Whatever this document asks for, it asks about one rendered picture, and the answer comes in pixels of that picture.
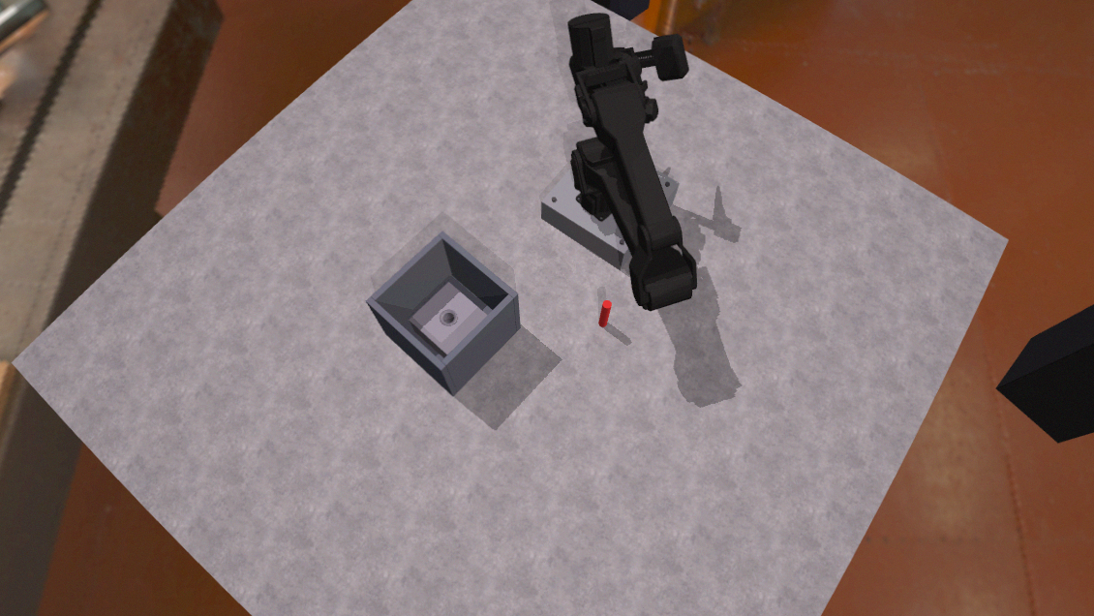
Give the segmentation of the red peg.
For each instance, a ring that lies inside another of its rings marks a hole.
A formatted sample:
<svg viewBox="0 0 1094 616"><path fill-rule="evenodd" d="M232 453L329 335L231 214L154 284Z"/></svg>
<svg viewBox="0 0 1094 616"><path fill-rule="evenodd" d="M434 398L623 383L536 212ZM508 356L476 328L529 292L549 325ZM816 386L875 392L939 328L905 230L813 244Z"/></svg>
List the red peg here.
<svg viewBox="0 0 1094 616"><path fill-rule="evenodd" d="M607 325L609 314L612 314L612 301L605 300L602 304L602 313L600 313L600 326L604 327Z"/></svg>

